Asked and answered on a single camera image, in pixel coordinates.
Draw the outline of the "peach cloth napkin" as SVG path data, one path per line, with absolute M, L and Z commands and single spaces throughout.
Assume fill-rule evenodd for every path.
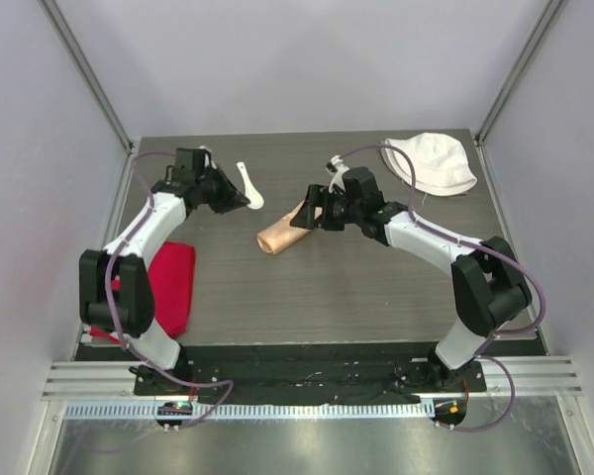
M 256 235 L 257 244 L 263 252 L 277 255 L 311 232 L 291 226 L 292 219 L 303 205 L 304 202 L 301 201 L 291 212 Z

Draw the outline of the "white spoon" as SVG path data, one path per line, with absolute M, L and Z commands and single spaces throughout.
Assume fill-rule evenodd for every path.
M 244 184 L 244 195 L 248 199 L 247 207 L 252 210 L 260 210 L 264 206 L 264 198 L 253 185 L 246 164 L 243 161 L 236 163 Z

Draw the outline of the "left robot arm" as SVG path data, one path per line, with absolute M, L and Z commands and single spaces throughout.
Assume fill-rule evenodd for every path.
M 226 214 L 252 204 L 230 180 L 212 151 L 179 147 L 156 183 L 140 183 L 146 201 L 126 228 L 103 248 L 87 249 L 78 262 L 79 317 L 113 333 L 120 346 L 156 371 L 168 394 L 183 393 L 191 371 L 183 346 L 156 320 L 149 266 L 169 235 L 202 206 Z

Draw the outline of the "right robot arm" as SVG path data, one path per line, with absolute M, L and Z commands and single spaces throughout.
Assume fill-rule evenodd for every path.
M 332 184 L 309 186 L 290 221 L 295 228 L 340 232 L 356 225 L 367 238 L 410 252 L 451 279 L 457 319 L 430 351 L 427 376 L 433 387 L 452 389 L 463 368 L 495 332 L 532 303 L 512 247 L 501 237 L 470 239 L 388 201 L 365 167 L 337 174 Z

